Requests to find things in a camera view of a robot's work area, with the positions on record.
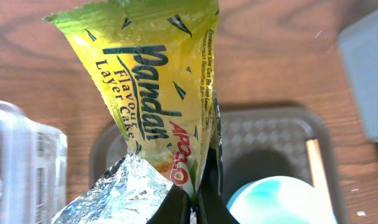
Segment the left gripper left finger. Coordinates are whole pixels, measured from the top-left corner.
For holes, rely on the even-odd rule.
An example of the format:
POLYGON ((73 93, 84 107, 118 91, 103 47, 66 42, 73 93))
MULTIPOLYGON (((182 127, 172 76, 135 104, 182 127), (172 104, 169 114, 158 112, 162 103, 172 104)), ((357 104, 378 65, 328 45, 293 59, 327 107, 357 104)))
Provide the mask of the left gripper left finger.
POLYGON ((190 215, 189 195, 180 187, 173 185, 147 224, 190 224, 190 215))

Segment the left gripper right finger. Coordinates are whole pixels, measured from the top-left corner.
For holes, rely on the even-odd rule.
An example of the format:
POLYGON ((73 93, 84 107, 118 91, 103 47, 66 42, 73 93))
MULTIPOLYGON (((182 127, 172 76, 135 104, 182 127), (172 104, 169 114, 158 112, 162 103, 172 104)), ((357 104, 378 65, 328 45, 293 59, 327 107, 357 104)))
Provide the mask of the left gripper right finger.
POLYGON ((230 214, 219 196, 219 171, 216 151, 208 150, 205 169, 203 172, 197 196, 197 223, 199 224, 238 224, 230 214))

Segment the yellow green snack wrapper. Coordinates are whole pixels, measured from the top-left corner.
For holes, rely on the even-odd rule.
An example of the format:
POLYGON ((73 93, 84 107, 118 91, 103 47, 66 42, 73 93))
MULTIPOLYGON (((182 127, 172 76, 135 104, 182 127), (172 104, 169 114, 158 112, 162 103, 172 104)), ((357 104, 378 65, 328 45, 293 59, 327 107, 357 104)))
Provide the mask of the yellow green snack wrapper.
POLYGON ((214 90, 217 0, 99 1, 45 18, 100 92, 127 154, 53 223, 147 223, 173 185, 197 196, 210 148, 221 161, 214 90))

